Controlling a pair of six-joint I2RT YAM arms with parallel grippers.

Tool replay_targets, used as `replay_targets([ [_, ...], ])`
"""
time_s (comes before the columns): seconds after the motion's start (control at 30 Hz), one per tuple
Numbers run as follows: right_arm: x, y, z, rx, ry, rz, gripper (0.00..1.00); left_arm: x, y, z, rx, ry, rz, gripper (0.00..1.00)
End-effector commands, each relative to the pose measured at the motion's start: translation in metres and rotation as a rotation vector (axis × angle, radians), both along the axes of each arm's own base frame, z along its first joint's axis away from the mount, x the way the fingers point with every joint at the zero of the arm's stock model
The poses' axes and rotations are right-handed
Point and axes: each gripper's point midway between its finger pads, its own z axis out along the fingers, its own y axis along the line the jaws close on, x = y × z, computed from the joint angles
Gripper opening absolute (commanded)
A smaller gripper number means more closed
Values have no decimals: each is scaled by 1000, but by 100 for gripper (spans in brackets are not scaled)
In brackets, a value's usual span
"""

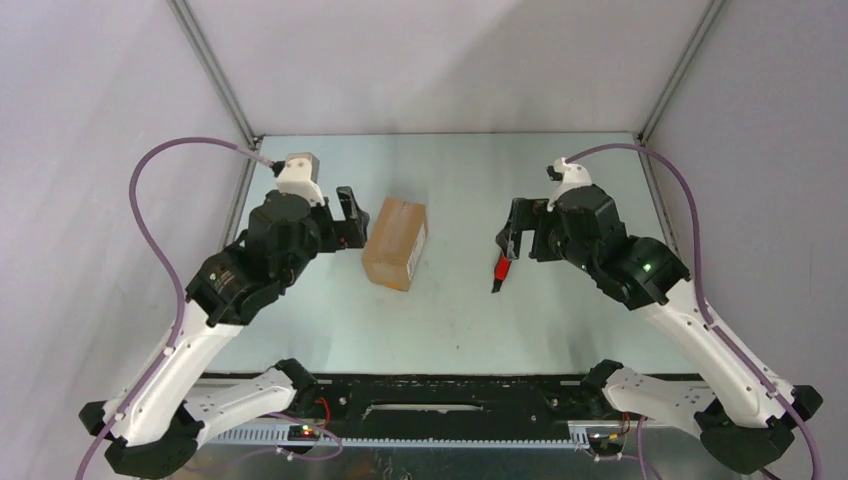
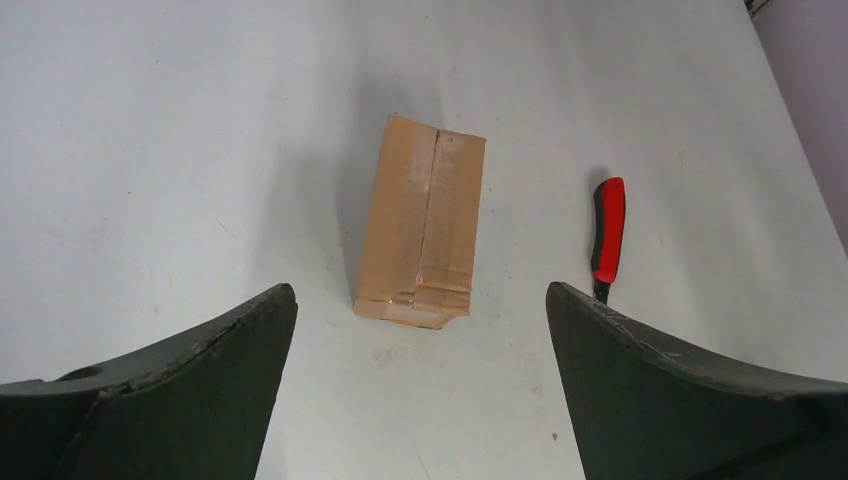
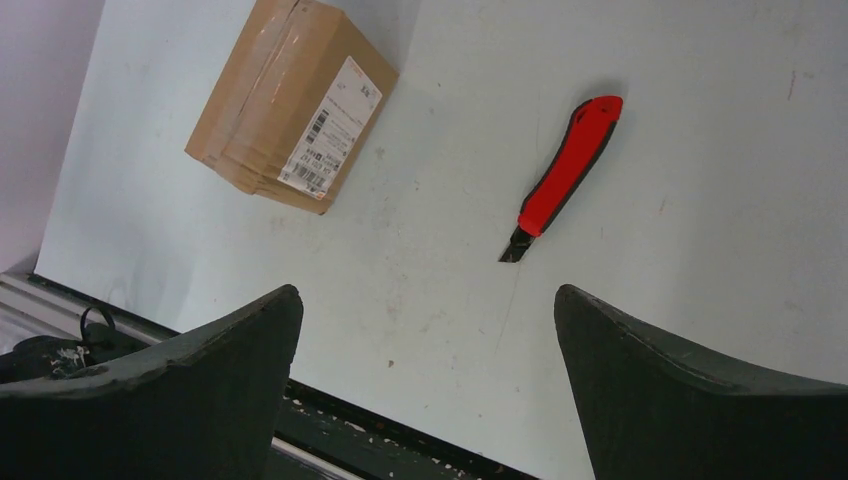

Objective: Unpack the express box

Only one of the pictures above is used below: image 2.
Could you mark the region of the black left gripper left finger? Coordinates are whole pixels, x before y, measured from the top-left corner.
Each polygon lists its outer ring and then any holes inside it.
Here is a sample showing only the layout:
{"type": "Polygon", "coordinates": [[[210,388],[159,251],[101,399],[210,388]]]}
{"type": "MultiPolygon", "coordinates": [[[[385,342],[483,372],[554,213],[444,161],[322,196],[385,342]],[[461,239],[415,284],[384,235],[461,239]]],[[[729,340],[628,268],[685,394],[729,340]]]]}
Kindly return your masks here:
{"type": "Polygon", "coordinates": [[[296,325],[293,288],[131,353],[1,388],[5,479],[251,479],[296,325]]]}

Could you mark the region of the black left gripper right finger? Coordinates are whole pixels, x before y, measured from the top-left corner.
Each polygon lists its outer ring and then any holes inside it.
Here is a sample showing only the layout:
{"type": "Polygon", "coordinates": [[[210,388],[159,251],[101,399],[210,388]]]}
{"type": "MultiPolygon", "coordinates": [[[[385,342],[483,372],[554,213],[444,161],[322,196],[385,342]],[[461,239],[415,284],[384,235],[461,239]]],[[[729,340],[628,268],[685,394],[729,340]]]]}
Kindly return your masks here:
{"type": "Polygon", "coordinates": [[[589,479],[843,479],[847,387],[706,350],[550,284],[552,345],[589,479]]]}

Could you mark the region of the brown cardboard express box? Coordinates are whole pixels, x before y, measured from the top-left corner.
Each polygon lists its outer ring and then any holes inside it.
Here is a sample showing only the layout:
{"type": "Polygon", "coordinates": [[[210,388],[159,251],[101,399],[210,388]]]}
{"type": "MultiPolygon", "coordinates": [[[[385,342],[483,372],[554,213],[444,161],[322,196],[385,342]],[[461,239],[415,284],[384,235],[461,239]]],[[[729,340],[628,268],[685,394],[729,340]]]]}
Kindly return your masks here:
{"type": "Polygon", "coordinates": [[[353,309],[438,330],[471,310],[484,138],[389,117],[353,309]]]}

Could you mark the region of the red black utility knife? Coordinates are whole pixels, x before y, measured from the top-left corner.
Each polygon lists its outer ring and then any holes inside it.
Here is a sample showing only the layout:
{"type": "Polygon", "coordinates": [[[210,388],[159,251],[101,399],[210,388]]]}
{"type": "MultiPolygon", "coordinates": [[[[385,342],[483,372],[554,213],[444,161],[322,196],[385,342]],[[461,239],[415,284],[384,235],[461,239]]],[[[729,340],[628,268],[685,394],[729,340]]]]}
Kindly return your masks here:
{"type": "Polygon", "coordinates": [[[626,219],[626,188],[622,177],[611,177],[601,182],[593,193],[594,241],[590,257],[593,278],[593,296],[608,303],[615,282],[621,256],[626,219]]]}

